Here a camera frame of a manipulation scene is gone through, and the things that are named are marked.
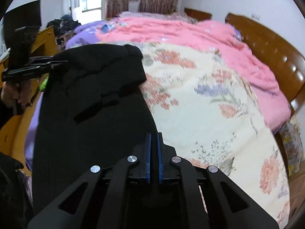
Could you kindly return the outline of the person's left hand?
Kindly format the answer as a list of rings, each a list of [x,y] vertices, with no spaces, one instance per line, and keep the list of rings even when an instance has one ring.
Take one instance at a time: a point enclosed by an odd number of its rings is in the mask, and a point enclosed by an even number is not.
[[[38,81],[30,79],[22,81],[19,84],[4,82],[1,91],[1,100],[4,104],[11,108],[15,102],[26,106],[31,103],[31,99],[35,93],[34,88],[37,87]]]

